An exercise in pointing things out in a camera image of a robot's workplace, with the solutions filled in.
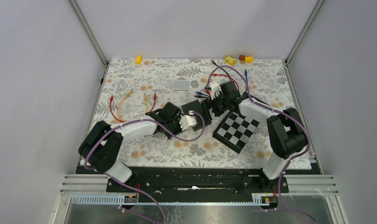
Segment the black router box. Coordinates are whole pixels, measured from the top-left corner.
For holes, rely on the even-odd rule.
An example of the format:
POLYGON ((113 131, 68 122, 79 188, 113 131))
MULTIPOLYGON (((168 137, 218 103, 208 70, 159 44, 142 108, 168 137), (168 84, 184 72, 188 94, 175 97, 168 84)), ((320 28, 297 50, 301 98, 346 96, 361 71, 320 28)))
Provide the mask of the black router box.
MULTIPOLYGON (((205 110, 205 107, 203 106, 203 103, 200 102, 200 100, 197 99, 189 103, 186 103, 182 105, 181 108, 184 114, 188 114, 189 111, 195 111, 199 113, 204 119, 205 126, 211 125, 211 120, 209 119, 208 112, 205 110)), ((192 127, 193 131, 201 130, 203 125, 200 116, 194 114, 194 117, 197 122, 197 125, 192 127)))

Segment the white network switch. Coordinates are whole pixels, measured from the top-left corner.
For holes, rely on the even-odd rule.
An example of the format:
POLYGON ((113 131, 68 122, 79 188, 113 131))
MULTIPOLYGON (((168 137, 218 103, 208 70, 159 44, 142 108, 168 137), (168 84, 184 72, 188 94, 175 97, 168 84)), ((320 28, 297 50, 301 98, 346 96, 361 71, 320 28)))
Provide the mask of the white network switch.
POLYGON ((172 90, 186 91, 186 90, 189 90, 190 87, 191 87, 190 80, 175 79, 172 81, 172 90))

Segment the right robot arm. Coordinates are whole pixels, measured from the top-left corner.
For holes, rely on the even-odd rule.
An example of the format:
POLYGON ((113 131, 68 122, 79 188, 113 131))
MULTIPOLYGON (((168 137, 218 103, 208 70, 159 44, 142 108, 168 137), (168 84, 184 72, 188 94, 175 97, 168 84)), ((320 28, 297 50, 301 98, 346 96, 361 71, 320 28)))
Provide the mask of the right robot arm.
POLYGON ((241 94, 233 81, 207 83, 205 90, 210 94, 208 103, 215 116, 230 111, 267 125, 272 154, 262 168, 263 176, 259 178, 258 186, 264 192, 272 191, 290 160, 310 147, 308 132, 298 112, 291 107, 280 111, 249 92, 241 94))

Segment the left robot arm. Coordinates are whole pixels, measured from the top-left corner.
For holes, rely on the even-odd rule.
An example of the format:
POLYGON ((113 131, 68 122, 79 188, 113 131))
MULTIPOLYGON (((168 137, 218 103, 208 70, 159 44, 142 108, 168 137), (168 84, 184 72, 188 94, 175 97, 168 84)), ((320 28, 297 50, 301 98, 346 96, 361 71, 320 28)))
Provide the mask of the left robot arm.
POLYGON ((182 131, 179 124, 180 115, 180 108, 168 102, 161 109, 116 126, 103 120, 97 122, 78 149, 78 153, 84 159, 83 166, 117 179, 117 185, 125 192, 133 190, 133 173, 127 165, 118 160, 122 143, 156 133, 162 133, 170 139, 173 134, 182 131))

